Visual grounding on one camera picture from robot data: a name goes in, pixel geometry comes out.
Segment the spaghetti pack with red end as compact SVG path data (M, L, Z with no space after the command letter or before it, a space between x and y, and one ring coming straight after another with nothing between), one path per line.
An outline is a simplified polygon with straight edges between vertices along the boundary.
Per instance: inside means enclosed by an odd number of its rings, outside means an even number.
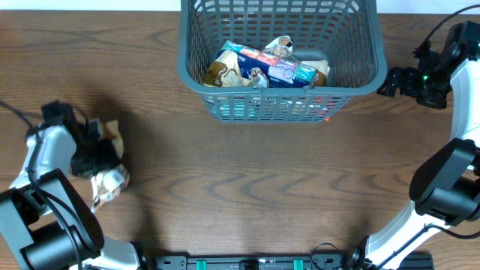
M334 109L335 102L324 97L299 97L290 105L289 121L322 121Z

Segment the blue Kleenex tissue pack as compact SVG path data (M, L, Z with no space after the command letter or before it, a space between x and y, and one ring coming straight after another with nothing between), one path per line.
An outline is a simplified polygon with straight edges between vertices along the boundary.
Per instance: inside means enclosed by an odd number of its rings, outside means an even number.
M256 80L263 88L303 88L310 86L317 76L317 69L306 64L288 61L274 54L233 43L228 40L217 53L217 60L227 53L236 57L240 76L250 84Z

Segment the cream cookie snack bag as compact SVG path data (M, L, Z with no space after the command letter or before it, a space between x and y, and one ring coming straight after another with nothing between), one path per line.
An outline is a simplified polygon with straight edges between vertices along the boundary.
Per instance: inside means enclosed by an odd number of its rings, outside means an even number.
M278 57L267 71L272 88L323 87L328 85L329 63L321 60L300 60L293 53L293 42L288 35L275 38L262 50Z

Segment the teal flushable wipes pack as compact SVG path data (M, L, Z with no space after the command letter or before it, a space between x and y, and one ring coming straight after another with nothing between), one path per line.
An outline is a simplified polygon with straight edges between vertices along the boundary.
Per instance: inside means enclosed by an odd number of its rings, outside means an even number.
M251 100L244 97L234 97L232 100L219 97L217 102L222 120L254 120L259 116L260 99L256 97Z

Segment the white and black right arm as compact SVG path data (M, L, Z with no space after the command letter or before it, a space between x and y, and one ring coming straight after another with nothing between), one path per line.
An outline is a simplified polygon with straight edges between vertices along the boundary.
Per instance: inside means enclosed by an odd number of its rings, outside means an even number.
M450 140L415 171L407 205L354 247L343 269L398 269L431 236L479 219L479 181L463 176L466 170L479 174L479 24L454 25L442 52L425 40L413 55L418 66L391 69L377 92L400 93L437 110L452 94Z

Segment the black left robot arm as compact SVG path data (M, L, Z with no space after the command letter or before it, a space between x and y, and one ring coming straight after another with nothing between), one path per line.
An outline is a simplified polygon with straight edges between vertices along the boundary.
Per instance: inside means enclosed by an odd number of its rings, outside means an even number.
M77 121L53 101L30 124L22 169L1 193L1 235L21 269L149 269L143 249L103 234L95 212L130 176L116 121Z

